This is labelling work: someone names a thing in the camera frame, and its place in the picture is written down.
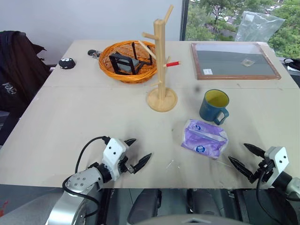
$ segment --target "wooden base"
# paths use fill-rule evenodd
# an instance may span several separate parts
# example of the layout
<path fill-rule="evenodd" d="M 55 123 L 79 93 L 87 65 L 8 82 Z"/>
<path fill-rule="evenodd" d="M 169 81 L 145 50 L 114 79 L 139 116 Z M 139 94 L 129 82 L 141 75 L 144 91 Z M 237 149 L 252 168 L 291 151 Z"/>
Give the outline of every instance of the wooden base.
<path fill-rule="evenodd" d="M 151 109 L 157 112 L 167 112 L 173 109 L 177 104 L 177 95 L 170 88 L 165 89 L 165 99 L 158 99 L 158 88 L 153 89 L 147 96 L 147 103 Z"/>

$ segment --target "window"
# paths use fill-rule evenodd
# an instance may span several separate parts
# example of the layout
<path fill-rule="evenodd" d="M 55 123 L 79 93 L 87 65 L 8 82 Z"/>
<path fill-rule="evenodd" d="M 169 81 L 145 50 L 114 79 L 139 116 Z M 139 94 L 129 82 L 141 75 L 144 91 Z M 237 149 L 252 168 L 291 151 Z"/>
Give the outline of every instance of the window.
<path fill-rule="evenodd" d="M 244 11 L 285 19 L 268 44 L 278 57 L 300 58 L 300 0 L 184 0 L 180 39 L 234 41 Z"/>

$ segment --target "mug handle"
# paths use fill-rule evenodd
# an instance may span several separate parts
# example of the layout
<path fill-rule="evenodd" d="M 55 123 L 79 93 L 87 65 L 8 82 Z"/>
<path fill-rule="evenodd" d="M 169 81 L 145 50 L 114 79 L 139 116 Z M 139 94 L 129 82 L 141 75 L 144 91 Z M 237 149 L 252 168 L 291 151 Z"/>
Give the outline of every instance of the mug handle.
<path fill-rule="evenodd" d="M 220 115 L 221 113 L 224 114 L 224 118 L 221 119 L 221 121 L 219 121 L 219 120 L 218 120 L 218 117 L 219 117 L 219 115 Z M 224 122 L 224 120 L 225 120 L 228 116 L 229 116 L 229 112 L 228 112 L 225 108 L 220 109 L 220 112 L 218 113 L 218 115 L 217 115 L 216 118 L 214 119 L 215 124 L 221 125 L 221 124 Z"/>

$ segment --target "orange wicker basket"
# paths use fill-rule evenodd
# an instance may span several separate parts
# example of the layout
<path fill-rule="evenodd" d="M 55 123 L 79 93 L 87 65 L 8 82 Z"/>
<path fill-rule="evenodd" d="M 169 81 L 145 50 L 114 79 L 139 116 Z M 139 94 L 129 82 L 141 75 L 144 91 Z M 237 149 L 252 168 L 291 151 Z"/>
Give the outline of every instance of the orange wicker basket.
<path fill-rule="evenodd" d="M 156 61 L 153 59 L 152 65 L 143 65 L 138 74 L 136 75 L 119 75 L 113 70 L 113 66 L 110 62 L 109 55 L 115 52 L 119 52 L 122 55 L 134 58 L 132 49 L 132 43 L 135 43 L 135 51 L 137 59 L 141 61 L 149 61 L 149 53 L 138 43 L 138 41 L 122 41 L 115 43 L 101 53 L 99 58 L 99 66 L 108 76 L 124 83 L 142 83 L 152 78 L 157 72 Z M 143 41 L 145 45 L 148 45 L 153 53 L 155 53 L 155 45 L 153 43 Z"/>

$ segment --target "purple tissue pack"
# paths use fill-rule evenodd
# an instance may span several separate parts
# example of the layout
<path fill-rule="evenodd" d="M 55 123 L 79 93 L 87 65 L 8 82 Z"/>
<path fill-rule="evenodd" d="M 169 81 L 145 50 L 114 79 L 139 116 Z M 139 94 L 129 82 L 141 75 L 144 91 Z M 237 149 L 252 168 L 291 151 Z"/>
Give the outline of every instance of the purple tissue pack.
<path fill-rule="evenodd" d="M 220 127 L 199 120 L 188 120 L 184 127 L 181 146 L 186 149 L 216 159 L 228 144 L 227 134 Z"/>

